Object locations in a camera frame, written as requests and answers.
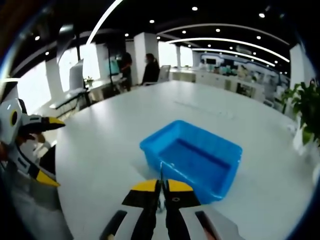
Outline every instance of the yellow tip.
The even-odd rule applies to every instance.
[[[55,118],[55,117],[52,117],[52,116],[49,117],[49,123],[50,123],[50,124],[61,124],[61,125],[65,125],[65,123],[64,123],[63,121],[60,121],[58,118]]]
[[[38,176],[36,176],[36,180],[39,183],[47,184],[54,187],[59,187],[60,184],[57,183],[55,180],[51,179],[47,174],[45,174],[43,171],[39,171]]]
[[[154,192],[156,190],[156,179],[139,182],[131,190],[142,191],[142,192]]]
[[[189,192],[193,191],[192,187],[182,181],[176,181],[173,179],[168,180],[170,192]]]

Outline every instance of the robotic claw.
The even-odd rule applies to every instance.
[[[143,181],[130,190],[100,240],[152,240],[162,193],[170,240],[244,240],[234,222],[211,206],[201,205],[186,183],[163,180],[162,170],[160,180]]]
[[[55,180],[45,174],[34,162],[20,150],[17,137],[26,137],[49,130],[58,129],[65,124],[54,117],[41,117],[23,113],[17,98],[3,102],[0,105],[0,141],[6,145],[7,157],[24,174],[30,175],[36,181],[58,187]]]

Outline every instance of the woman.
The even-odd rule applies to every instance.
[[[144,83],[157,82],[160,72],[159,63],[152,53],[147,53],[145,55],[145,62],[146,66],[141,85],[143,85]]]

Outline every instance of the black ceiling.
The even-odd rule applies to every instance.
[[[112,4],[113,0],[64,0],[57,1],[48,8],[32,29],[26,34],[24,44],[16,56],[13,68],[19,65],[26,57],[38,49],[55,41],[59,29],[64,24],[74,24],[75,31],[82,33],[92,31],[96,23]],[[265,18],[260,18],[259,13],[265,13]],[[289,45],[276,40],[268,35],[257,33],[253,30],[231,26],[202,26],[169,31],[166,34],[178,38],[213,37],[244,41],[270,49],[280,55],[290,58],[289,50],[297,42],[286,15],[282,15],[275,5],[267,1],[184,1],[184,0],[124,0],[111,13],[103,23],[102,29],[118,29],[120,34],[129,33],[133,38],[141,32],[160,33],[172,28],[203,23],[234,24],[256,28],[288,42]],[[236,44],[221,41],[195,41],[201,47],[229,50],[235,49]],[[277,60],[279,71],[290,71],[290,64],[263,50],[247,47],[256,52],[258,58],[269,62]]]

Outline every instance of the white pillar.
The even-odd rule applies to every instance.
[[[137,60],[136,60],[136,50],[135,50],[135,42],[134,41],[126,41],[125,42],[125,50],[127,53],[131,55],[132,58],[132,66],[131,66],[131,77],[132,77],[132,85],[139,84],[138,82],[138,72],[137,72]]]
[[[46,61],[45,68],[51,94],[51,100],[60,100],[61,97],[64,96],[64,91],[62,89],[59,65],[57,64],[57,60],[54,58],[50,61]]]
[[[100,70],[100,78],[108,79],[108,71],[107,71],[107,61],[106,58],[108,56],[108,49],[103,44],[96,45],[96,55],[98,57],[98,64]]]
[[[192,51],[192,57],[193,57],[193,67],[199,67],[200,64],[200,56],[201,54],[199,52],[196,51]]]
[[[175,46],[175,48],[176,48],[176,60],[177,60],[177,63],[178,63],[178,69],[180,69],[181,68],[181,52],[180,52],[180,47],[179,46]]]
[[[146,54],[153,54],[159,60],[157,36],[142,32],[134,37],[135,62],[137,70],[137,82],[140,84],[144,77],[146,67]]]
[[[315,70],[300,44],[290,49],[291,79],[290,88],[295,84],[305,82],[308,86],[310,80],[316,76]]]

